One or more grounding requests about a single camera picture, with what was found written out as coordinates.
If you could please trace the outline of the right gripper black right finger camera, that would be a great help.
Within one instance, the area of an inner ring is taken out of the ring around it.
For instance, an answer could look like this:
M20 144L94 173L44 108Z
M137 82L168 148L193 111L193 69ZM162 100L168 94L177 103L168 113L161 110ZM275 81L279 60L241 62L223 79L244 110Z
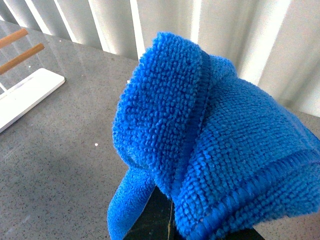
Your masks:
M265 240L254 228L229 233L225 240Z

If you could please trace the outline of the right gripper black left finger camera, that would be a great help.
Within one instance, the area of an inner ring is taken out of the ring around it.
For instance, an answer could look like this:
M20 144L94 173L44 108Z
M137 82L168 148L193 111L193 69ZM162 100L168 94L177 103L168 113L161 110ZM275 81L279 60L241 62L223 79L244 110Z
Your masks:
M155 187L142 214L125 235L125 240L173 240L174 203Z

